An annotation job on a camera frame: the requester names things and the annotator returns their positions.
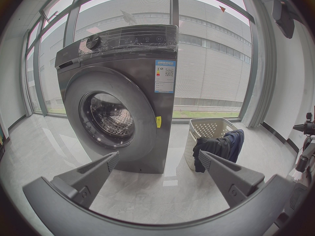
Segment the white wall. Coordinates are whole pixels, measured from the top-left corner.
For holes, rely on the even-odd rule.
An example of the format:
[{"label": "white wall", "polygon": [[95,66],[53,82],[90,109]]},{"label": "white wall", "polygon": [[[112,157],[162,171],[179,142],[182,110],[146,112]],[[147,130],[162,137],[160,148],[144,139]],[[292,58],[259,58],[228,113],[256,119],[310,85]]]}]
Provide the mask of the white wall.
[{"label": "white wall", "polygon": [[3,129],[25,115],[20,86],[20,62],[23,37],[5,40],[0,50],[0,110]]},{"label": "white wall", "polygon": [[[273,2],[265,6],[271,15]],[[292,130],[293,125],[305,121],[314,96],[314,43],[304,25],[295,21],[292,39],[284,37],[273,24],[277,45],[277,79],[265,122],[285,139],[290,138],[299,148],[305,135]]]}]

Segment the plastic wrap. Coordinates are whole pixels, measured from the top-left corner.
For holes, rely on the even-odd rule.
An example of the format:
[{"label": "plastic wrap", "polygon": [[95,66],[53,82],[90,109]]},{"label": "plastic wrap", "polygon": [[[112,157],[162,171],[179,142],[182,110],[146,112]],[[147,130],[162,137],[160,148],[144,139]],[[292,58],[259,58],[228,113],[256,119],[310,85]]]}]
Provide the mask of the plastic wrap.
[{"label": "plastic wrap", "polygon": [[88,49],[89,37],[81,40],[79,61],[100,55],[128,53],[154,53],[155,51],[178,50],[178,27],[173,25],[137,25],[116,28],[97,33],[100,44]]}]

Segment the control knob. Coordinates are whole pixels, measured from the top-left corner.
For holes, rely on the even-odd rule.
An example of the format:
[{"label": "control knob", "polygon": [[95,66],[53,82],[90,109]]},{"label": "control knob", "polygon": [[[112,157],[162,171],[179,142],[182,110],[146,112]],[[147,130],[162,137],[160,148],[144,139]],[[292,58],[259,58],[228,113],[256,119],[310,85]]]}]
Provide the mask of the control knob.
[{"label": "control knob", "polygon": [[100,36],[97,34],[93,34],[89,36],[86,41],[86,47],[90,50],[95,50],[100,45]]}]

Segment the white plastic basket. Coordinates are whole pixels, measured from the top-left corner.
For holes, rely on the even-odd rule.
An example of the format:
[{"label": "white plastic basket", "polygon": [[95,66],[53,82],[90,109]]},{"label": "white plastic basket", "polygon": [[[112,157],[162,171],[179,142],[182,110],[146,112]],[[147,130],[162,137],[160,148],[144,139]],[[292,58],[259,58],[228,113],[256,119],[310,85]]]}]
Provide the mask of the white plastic basket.
[{"label": "white plastic basket", "polygon": [[236,130],[237,128],[224,118],[196,118],[189,121],[189,131],[185,146],[185,159],[188,166],[195,170],[195,159],[192,156],[192,149],[197,144],[200,137],[219,138],[226,132]]}]

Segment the front-load washing machine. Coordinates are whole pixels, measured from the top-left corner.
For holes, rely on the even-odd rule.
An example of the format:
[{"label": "front-load washing machine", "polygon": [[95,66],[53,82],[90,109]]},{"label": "front-load washing machine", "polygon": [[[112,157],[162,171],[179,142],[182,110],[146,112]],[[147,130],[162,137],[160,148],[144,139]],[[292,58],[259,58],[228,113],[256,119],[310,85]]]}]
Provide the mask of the front-load washing machine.
[{"label": "front-load washing machine", "polygon": [[115,169],[163,173],[171,128],[178,28],[107,30],[55,60],[68,120],[91,160],[119,151]]}]

